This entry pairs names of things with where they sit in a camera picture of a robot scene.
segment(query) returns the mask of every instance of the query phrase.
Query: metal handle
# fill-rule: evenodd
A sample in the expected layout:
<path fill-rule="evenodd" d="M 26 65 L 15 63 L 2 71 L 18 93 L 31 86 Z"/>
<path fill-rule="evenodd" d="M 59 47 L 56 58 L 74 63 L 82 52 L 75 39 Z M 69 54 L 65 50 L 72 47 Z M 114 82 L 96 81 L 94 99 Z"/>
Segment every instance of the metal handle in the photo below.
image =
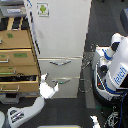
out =
<path fill-rule="evenodd" d="M 63 63 L 57 63 L 57 62 L 54 62 L 54 61 L 50 61 L 50 63 L 55 64 L 55 65 L 58 65 L 58 66 L 65 65 L 65 64 L 68 64 L 70 62 L 71 62 L 71 60 L 67 60 L 66 62 L 63 62 Z"/>
<path fill-rule="evenodd" d="M 0 75 L 13 75 L 15 73 L 16 71 L 14 70 L 14 72 L 0 72 Z"/>
<path fill-rule="evenodd" d="M 18 85 L 18 88 L 16 90 L 3 90 L 3 87 L 4 86 L 1 87 L 1 92 L 18 92 L 19 88 L 20 88 L 19 85 Z"/>
<path fill-rule="evenodd" d="M 0 61 L 0 63 L 8 63 L 8 62 L 9 62 L 9 59 Z"/>
<path fill-rule="evenodd" d="M 60 80 L 52 80 L 52 82 L 56 82 L 56 83 L 58 83 L 58 84 L 65 84 L 65 83 L 67 83 L 67 82 L 69 82 L 70 80 L 67 80 L 67 79 L 65 79 L 64 81 L 60 81 Z"/>

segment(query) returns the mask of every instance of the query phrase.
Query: cabinet door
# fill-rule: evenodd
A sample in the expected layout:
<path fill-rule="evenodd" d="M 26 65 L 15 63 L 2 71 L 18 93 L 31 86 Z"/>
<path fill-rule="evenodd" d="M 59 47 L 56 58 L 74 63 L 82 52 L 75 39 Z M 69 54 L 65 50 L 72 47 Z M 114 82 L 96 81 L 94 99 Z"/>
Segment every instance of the cabinet door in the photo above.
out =
<path fill-rule="evenodd" d="M 31 48 L 27 30 L 0 31 L 0 49 Z"/>
<path fill-rule="evenodd" d="M 0 50 L 0 66 L 34 65 L 31 49 Z"/>
<path fill-rule="evenodd" d="M 24 2 L 31 29 L 32 10 L 40 49 L 40 54 L 37 51 L 38 58 L 82 56 L 88 32 L 91 0 L 32 0 L 30 10 L 27 1 Z M 38 2 L 48 4 L 48 17 L 40 16 Z"/>
<path fill-rule="evenodd" d="M 38 59 L 41 74 L 49 73 L 49 77 L 79 77 L 82 58 L 77 59 Z"/>
<path fill-rule="evenodd" d="M 39 91 L 38 77 L 35 81 L 0 82 L 1 93 L 36 92 Z"/>

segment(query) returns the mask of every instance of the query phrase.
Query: white drawer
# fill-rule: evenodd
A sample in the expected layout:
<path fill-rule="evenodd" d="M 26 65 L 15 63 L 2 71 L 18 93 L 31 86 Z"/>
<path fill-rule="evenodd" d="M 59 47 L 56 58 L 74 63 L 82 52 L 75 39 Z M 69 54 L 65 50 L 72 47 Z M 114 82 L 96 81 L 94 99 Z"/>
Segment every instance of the white drawer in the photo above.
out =
<path fill-rule="evenodd" d="M 79 77 L 82 59 L 39 59 L 41 74 L 49 73 L 51 78 Z"/>
<path fill-rule="evenodd" d="M 56 79 L 47 79 L 46 82 L 49 86 L 54 87 L 55 83 L 52 80 Z M 76 79 L 58 79 L 59 82 L 59 91 L 52 98 L 76 98 L 79 86 L 79 78 Z"/>

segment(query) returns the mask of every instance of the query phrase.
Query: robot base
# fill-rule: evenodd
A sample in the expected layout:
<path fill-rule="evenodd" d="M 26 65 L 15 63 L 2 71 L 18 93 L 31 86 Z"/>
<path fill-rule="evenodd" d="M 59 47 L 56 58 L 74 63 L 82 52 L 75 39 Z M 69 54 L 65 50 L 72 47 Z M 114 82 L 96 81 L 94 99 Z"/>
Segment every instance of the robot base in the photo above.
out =
<path fill-rule="evenodd" d="M 103 96 L 101 96 L 99 94 L 99 92 L 96 89 L 96 85 L 95 85 L 95 79 L 94 79 L 94 71 L 91 71 L 91 78 L 92 78 L 92 88 L 93 88 L 93 94 L 95 96 L 95 98 L 97 99 L 97 101 L 102 105 L 102 106 L 117 106 L 118 103 L 120 102 L 119 99 L 112 99 L 111 101 L 108 101 L 107 99 L 105 99 Z"/>

